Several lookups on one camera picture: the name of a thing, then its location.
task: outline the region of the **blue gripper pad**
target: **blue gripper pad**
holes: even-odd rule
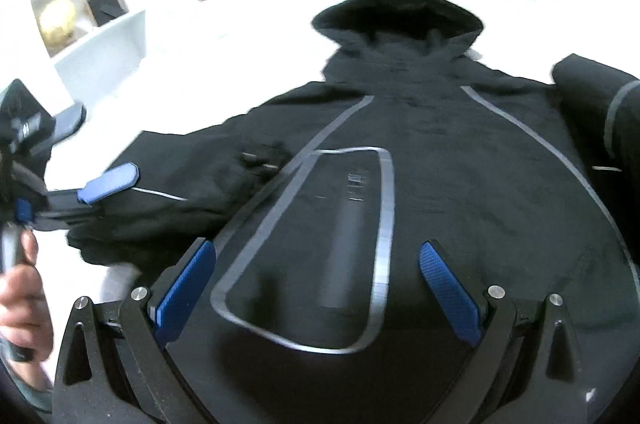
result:
[[[429,243],[420,249],[420,270],[457,337],[476,346],[482,339],[478,306]]]
[[[216,248],[205,241],[156,309],[154,335],[160,348],[180,337],[215,267]]]
[[[128,162],[110,169],[78,191],[78,200],[89,205],[133,187],[140,178],[138,166]]]

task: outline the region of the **black jacket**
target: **black jacket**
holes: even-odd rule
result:
[[[340,44],[326,82],[196,134],[142,134],[117,163],[187,200],[116,195],[70,244],[108,264],[216,235],[210,289],[170,351],[223,424],[419,423],[472,352],[420,274],[433,238],[484,285],[561,294],[596,418],[640,354],[625,102],[640,87],[610,111],[634,78],[577,56],[555,86],[490,70],[465,57],[481,21],[444,0],[349,0],[313,24]],[[264,181],[225,164],[248,137],[292,155],[256,195]]]

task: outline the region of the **black handle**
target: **black handle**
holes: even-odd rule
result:
[[[2,227],[2,273],[5,274],[12,267],[25,263],[24,248],[22,248],[22,233],[24,227],[12,221]],[[10,343],[2,338],[4,356],[14,362],[31,362],[33,350]]]

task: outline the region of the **yellow ball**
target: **yellow ball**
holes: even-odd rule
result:
[[[54,0],[40,14],[42,39],[47,46],[59,46],[73,35],[76,6],[69,0]]]

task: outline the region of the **wrist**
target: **wrist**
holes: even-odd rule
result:
[[[7,360],[14,374],[36,391],[52,390],[51,381],[39,362],[15,362]]]

